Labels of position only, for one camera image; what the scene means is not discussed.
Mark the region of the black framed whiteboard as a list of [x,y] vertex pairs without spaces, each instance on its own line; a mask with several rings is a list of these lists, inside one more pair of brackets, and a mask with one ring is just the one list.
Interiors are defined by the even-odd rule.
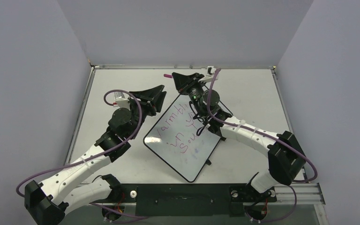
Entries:
[[187,96],[169,98],[163,112],[142,139],[157,157],[152,183],[210,184],[226,181],[215,174],[210,157],[221,139],[196,117]]

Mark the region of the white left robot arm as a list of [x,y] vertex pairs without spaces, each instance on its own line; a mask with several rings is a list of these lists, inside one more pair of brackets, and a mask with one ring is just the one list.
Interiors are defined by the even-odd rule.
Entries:
[[164,86],[130,91],[108,121],[100,138],[75,162],[52,169],[52,176],[37,182],[28,178],[24,187],[24,206],[39,225],[57,225],[73,210],[107,199],[123,196],[121,183],[111,174],[99,175],[90,184],[84,181],[99,169],[121,157],[135,139],[146,117],[162,109]]

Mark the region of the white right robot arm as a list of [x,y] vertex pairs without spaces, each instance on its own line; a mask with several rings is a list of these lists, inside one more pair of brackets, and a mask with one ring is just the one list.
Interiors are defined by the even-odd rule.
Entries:
[[207,75],[194,73],[183,75],[171,74],[175,88],[180,95],[187,95],[202,120],[204,127],[222,139],[236,140],[261,153],[268,160],[268,169],[258,172],[246,186],[246,195],[251,200],[258,200],[271,187],[282,184],[289,186],[306,163],[306,156],[295,135],[289,131],[274,133],[259,129],[237,119],[220,106],[220,95],[206,83],[213,84],[219,69]]

